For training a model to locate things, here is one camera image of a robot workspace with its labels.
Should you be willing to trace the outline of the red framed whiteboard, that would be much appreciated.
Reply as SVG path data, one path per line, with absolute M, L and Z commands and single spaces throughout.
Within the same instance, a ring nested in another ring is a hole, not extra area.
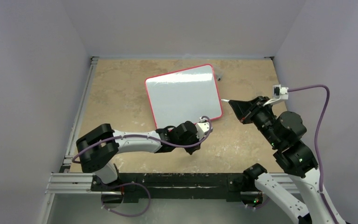
M 196 123 L 223 115 L 217 79 L 211 64 L 149 77 L 145 89 L 156 128 Z

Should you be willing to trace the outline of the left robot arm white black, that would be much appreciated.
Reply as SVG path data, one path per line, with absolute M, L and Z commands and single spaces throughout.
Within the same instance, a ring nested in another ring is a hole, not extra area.
M 72 162 L 80 164 L 84 173 L 95 174 L 107 190 L 114 191 L 120 186 L 118 168 L 111 163 L 115 155 L 169 153 L 176 148 L 193 154 L 211 131 L 211 123 L 205 117 L 198 123 L 186 121 L 146 133 L 122 132 L 112 129 L 110 124 L 102 124 L 76 141 L 78 153 Z

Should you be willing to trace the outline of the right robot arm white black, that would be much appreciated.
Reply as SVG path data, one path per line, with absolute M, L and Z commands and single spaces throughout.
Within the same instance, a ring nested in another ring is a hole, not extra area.
M 281 187 L 260 164 L 244 171 L 244 186 L 265 193 L 295 224 L 344 224 L 346 221 L 322 184 L 322 166 L 301 140 L 307 132 L 301 116 L 290 111 L 274 115 L 272 106 L 280 101 L 258 96 L 250 101 L 228 100 L 228 103 L 242 124 L 254 124 L 268 141 L 275 151 L 276 163 L 295 184 L 303 202 Z

